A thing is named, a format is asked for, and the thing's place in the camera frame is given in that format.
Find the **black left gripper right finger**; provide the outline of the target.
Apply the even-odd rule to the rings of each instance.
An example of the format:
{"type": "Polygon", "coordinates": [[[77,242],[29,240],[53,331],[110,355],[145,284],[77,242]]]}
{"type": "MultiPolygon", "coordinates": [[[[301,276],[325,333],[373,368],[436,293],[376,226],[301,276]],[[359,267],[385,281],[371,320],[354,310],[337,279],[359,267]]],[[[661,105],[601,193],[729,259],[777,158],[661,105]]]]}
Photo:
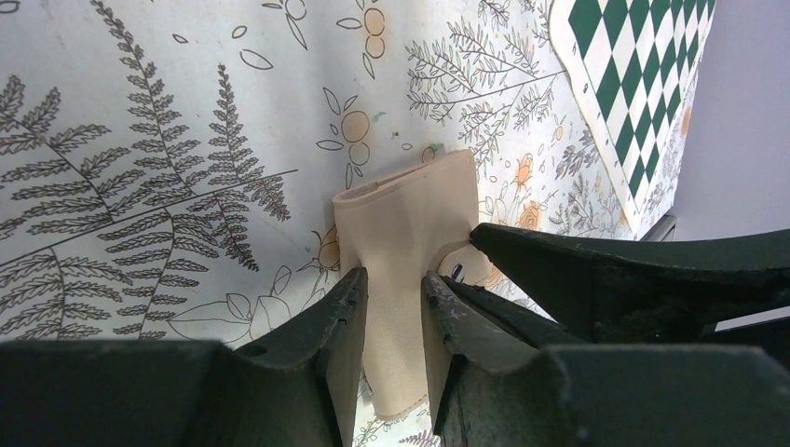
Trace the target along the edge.
{"type": "Polygon", "coordinates": [[[525,368],[546,345],[580,339],[561,325],[436,272],[421,282],[421,321],[436,435],[536,435],[540,399],[525,368]]]}

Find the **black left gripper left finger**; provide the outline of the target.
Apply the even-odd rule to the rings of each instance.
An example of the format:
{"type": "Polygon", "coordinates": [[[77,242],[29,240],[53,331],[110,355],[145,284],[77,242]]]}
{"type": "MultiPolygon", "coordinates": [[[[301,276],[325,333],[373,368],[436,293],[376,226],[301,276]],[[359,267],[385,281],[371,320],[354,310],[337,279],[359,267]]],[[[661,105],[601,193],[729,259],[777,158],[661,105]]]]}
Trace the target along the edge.
{"type": "Polygon", "coordinates": [[[314,305],[238,348],[252,365],[237,446],[352,443],[368,302],[355,267],[314,305]]]}

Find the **beige leather card holder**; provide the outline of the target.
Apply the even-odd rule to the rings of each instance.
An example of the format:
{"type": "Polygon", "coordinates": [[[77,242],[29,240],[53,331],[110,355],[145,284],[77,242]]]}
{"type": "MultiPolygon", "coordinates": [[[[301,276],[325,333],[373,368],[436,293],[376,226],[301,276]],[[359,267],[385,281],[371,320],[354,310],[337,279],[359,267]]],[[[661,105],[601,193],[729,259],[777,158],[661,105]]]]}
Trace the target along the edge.
{"type": "Polygon", "coordinates": [[[343,273],[368,273],[362,368],[375,415],[399,419],[426,400],[421,279],[483,285],[491,264],[470,244],[479,222],[474,157],[455,151],[333,199],[343,273]]]}

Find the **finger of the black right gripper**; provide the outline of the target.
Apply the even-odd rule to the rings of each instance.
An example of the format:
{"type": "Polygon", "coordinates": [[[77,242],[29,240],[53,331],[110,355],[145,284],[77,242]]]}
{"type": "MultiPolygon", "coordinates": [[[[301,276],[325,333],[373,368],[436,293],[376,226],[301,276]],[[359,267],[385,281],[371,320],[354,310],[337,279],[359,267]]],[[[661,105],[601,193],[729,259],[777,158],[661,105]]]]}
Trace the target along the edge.
{"type": "Polygon", "coordinates": [[[680,242],[481,223],[470,242],[573,335],[689,343],[709,324],[789,304],[789,233],[680,242]]]}

